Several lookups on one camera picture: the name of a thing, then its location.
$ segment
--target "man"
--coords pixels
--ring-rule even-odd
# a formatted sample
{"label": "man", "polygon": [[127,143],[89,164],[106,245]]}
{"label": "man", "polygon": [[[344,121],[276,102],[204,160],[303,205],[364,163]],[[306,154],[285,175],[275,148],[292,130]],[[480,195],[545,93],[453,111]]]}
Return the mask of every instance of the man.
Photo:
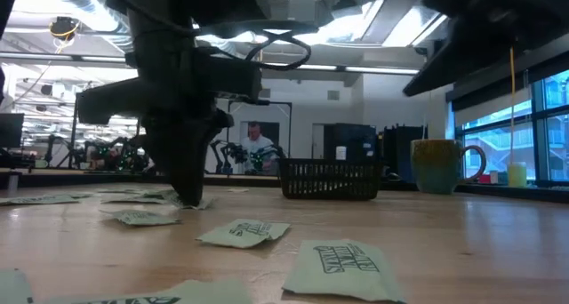
{"label": "man", "polygon": [[[249,122],[247,129],[248,136],[241,140],[241,145],[247,150],[247,154],[249,156],[249,158],[247,158],[247,162],[244,163],[244,168],[247,173],[257,173],[258,170],[255,171],[254,165],[251,162],[251,153],[257,153],[259,150],[263,150],[264,148],[267,149],[268,146],[273,145],[273,141],[262,135],[260,125],[257,122]],[[264,172],[271,169],[274,159],[274,154],[268,154],[263,157]]]}

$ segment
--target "ceiling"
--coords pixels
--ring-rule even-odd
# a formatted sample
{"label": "ceiling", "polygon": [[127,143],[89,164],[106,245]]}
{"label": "ceiling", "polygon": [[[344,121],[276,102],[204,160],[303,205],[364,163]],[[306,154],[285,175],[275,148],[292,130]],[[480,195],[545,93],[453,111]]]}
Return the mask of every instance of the ceiling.
{"label": "ceiling", "polygon": [[[301,5],[308,6],[325,2],[328,5],[326,9],[328,12],[330,6],[338,2],[338,0],[299,1]],[[422,7],[420,0],[355,1],[361,6],[361,14],[352,14],[334,20],[321,27],[317,35],[299,36],[299,39],[306,39],[307,43],[313,44],[312,57],[308,64],[419,69],[425,60],[413,49],[413,46],[422,46],[428,44],[430,40],[446,36],[445,19],[442,15]],[[53,38],[49,32],[49,25],[58,16],[69,16],[80,20],[81,26],[72,43],[62,50],[63,54],[123,57],[124,48],[115,41],[128,39],[126,34],[102,35],[93,31],[112,30],[117,23],[125,21],[124,18],[117,18],[115,13],[104,8],[100,2],[101,0],[89,0],[88,3],[91,3],[95,13],[88,13],[79,9],[72,0],[17,0],[6,33],[0,42],[0,52],[55,53],[61,41]],[[269,0],[273,19],[290,18],[292,5],[297,5],[294,4],[297,2],[297,0]],[[313,16],[313,19],[309,17],[309,20],[318,21],[320,20],[318,16],[320,15]],[[213,45],[224,47],[229,45],[232,52],[243,56],[259,42],[262,36],[245,34],[228,41],[212,36],[200,38]],[[262,58],[265,62],[286,63],[299,60],[302,55],[302,49],[291,44],[272,44],[263,51]],[[48,65],[48,60],[5,60],[3,63],[3,68],[17,77],[15,92],[12,91],[12,95],[21,98],[17,105],[18,111],[27,114],[28,122],[37,122],[34,122],[34,125],[28,124],[28,128],[36,130],[35,133],[38,134],[45,133],[38,131],[46,126],[40,122],[50,120],[59,122],[57,130],[59,133],[65,135],[70,131],[69,118],[73,116],[72,103],[75,92],[86,85],[107,84],[137,76],[135,70],[123,64],[106,68],[89,62],[73,61],[53,62],[49,68]],[[269,79],[334,80],[344,81],[347,86],[351,86],[356,80],[354,75],[354,73],[301,70],[263,71],[263,77]],[[66,89],[67,93],[63,98],[54,98],[41,93],[44,84],[56,82],[64,85]],[[45,112],[39,112],[38,105],[45,106],[47,108]],[[86,130],[84,135],[90,137],[105,132],[111,132],[108,135],[110,137],[125,136],[126,132],[134,132],[135,120],[118,117],[114,121],[104,129],[95,130],[87,125],[81,127]]]}

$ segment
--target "window frame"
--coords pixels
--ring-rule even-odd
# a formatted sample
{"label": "window frame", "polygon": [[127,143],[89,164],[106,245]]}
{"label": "window frame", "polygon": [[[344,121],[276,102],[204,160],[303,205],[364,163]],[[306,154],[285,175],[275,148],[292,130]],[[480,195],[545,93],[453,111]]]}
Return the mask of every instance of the window frame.
{"label": "window frame", "polygon": [[[551,170],[549,168],[549,129],[548,119],[555,116],[569,115],[569,104],[556,108],[547,108],[545,94],[545,79],[530,84],[532,94],[532,112],[514,118],[514,125],[530,123],[533,128],[533,155],[535,159],[535,183],[538,186],[561,185],[568,186],[569,180],[551,180]],[[464,129],[463,125],[455,128],[455,139],[465,143],[466,135],[484,131],[496,130],[503,127],[510,127],[510,119],[493,122],[481,126]],[[461,171],[466,171],[466,163],[463,163]]]}

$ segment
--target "wooden table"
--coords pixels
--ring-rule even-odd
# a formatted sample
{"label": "wooden table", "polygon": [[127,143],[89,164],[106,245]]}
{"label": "wooden table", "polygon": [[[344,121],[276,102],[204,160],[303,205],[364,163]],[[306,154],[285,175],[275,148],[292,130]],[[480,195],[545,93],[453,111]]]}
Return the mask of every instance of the wooden table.
{"label": "wooden table", "polygon": [[[21,196],[101,188],[23,189]],[[211,210],[164,205],[80,204],[0,208],[0,268],[20,268],[37,300],[53,296],[159,291],[186,279],[237,277],[254,303],[361,303],[284,294],[281,286],[306,239],[379,246],[408,303],[569,302],[569,208],[496,197],[380,192],[372,202],[292,201],[272,188],[229,193]],[[179,226],[128,228],[99,210],[172,213]],[[251,250],[202,245],[195,237],[239,218],[291,223],[273,244]]]}

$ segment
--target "basket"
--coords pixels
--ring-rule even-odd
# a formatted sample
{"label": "basket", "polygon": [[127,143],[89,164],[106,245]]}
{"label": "basket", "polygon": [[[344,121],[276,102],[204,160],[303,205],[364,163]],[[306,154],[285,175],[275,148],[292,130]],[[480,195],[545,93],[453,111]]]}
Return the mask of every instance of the basket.
{"label": "basket", "polygon": [[286,198],[365,201],[380,188],[377,162],[281,158],[279,169]]}

